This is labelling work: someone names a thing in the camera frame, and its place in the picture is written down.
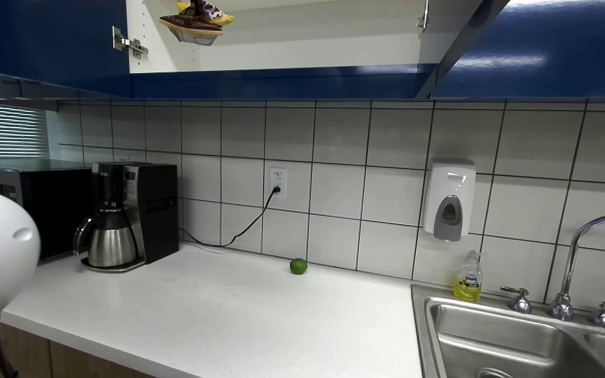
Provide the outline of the colourful snack packet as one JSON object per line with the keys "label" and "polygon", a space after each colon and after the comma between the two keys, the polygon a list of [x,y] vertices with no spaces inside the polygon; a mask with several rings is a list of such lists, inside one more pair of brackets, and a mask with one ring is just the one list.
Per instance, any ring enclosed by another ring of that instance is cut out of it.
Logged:
{"label": "colourful snack packet", "polygon": [[235,17],[209,0],[177,0],[177,12],[163,15],[159,22],[179,43],[212,47]]}

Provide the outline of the blue open cabinet door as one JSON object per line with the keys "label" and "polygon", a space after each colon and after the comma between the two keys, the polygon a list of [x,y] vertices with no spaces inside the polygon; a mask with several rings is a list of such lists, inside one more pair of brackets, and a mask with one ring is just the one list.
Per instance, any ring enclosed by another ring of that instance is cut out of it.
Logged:
{"label": "blue open cabinet door", "polygon": [[508,0],[425,0],[419,18],[421,64],[431,73],[419,98],[431,98],[454,64],[492,28]]}

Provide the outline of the wooden lower cabinet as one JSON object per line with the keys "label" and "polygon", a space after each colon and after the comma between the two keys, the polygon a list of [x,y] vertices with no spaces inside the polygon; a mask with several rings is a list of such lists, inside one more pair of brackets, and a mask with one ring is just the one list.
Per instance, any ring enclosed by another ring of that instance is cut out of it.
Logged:
{"label": "wooden lower cabinet", "polygon": [[0,325],[0,341],[17,378],[152,378],[10,325]]}

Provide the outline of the blue upper cabinet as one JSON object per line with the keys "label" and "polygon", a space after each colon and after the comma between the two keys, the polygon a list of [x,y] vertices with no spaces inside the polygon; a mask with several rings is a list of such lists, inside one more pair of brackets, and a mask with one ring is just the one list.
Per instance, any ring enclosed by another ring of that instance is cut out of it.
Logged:
{"label": "blue upper cabinet", "polygon": [[[209,0],[212,47],[159,22],[177,0],[0,0],[0,98],[429,100],[425,0]],[[508,0],[431,98],[605,100],[605,0]]]}

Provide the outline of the green lime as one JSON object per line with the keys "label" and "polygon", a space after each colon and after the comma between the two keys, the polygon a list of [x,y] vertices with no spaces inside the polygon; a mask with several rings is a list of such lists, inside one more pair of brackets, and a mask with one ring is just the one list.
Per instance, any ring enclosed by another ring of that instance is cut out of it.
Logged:
{"label": "green lime", "polygon": [[291,274],[292,275],[305,275],[309,269],[309,262],[305,259],[292,259],[291,260]]}

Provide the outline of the white soap dispenser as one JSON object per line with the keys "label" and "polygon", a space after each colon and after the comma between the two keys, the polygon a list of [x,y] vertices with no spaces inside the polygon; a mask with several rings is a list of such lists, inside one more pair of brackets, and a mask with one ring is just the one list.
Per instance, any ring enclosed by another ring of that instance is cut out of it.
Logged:
{"label": "white soap dispenser", "polygon": [[471,230],[477,170],[469,162],[436,162],[426,185],[425,230],[460,242]]}

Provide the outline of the black coffee maker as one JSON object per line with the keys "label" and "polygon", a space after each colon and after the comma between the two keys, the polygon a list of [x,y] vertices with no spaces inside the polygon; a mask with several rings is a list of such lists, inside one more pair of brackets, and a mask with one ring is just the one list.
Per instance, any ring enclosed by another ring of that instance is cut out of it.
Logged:
{"label": "black coffee maker", "polygon": [[179,250],[179,182],[177,167],[170,163],[145,162],[100,162],[93,165],[95,206],[121,206],[127,211],[140,260],[124,269],[93,269],[93,270],[131,270],[147,262],[156,262]]}

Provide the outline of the steel coffee carafe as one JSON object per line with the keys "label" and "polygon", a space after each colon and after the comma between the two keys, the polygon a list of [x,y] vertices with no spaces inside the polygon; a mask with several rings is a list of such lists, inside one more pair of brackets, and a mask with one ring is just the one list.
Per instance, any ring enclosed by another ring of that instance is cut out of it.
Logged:
{"label": "steel coffee carafe", "polygon": [[100,208],[74,236],[75,256],[93,269],[124,269],[140,260],[134,230],[121,206]]}

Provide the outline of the steel kitchen sink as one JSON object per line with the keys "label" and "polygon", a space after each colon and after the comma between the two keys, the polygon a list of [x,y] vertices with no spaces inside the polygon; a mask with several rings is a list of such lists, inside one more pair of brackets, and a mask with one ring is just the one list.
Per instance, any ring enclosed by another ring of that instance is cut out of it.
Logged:
{"label": "steel kitchen sink", "polygon": [[605,328],[413,286],[425,378],[605,378]]}

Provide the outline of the black microwave oven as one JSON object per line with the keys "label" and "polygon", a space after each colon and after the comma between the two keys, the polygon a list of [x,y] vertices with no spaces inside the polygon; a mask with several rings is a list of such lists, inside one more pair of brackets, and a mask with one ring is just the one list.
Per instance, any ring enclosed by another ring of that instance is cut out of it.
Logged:
{"label": "black microwave oven", "polygon": [[85,165],[27,162],[0,163],[0,194],[34,219],[40,259],[74,250],[74,233],[93,214],[93,170]]}

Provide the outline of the white wall outlet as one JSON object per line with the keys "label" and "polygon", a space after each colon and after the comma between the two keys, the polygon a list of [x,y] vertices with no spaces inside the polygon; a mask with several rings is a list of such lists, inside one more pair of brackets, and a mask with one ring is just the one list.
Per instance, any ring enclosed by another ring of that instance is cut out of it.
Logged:
{"label": "white wall outlet", "polygon": [[288,170],[285,167],[271,167],[270,170],[270,190],[280,197],[288,197]]}

